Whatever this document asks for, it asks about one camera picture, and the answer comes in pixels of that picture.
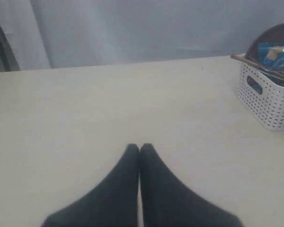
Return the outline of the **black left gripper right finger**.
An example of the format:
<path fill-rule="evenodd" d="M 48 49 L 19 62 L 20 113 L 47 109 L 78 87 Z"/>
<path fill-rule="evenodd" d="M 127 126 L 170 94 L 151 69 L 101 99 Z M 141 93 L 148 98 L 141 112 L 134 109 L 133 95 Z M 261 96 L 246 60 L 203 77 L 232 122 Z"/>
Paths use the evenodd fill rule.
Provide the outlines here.
<path fill-rule="evenodd" d="M 234 214 L 186 187 L 161 160 L 154 146 L 139 153 L 143 222 L 146 227 L 241 227 Z"/>

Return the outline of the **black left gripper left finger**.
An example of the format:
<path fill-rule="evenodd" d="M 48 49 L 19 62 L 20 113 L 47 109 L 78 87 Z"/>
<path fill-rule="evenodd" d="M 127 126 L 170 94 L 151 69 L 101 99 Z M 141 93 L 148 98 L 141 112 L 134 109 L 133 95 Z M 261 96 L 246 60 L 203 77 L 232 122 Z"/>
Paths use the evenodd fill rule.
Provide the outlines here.
<path fill-rule="evenodd" d="M 49 215 L 44 227 L 135 227 L 138 225 L 139 148 L 128 144 L 110 173 L 89 193 Z"/>

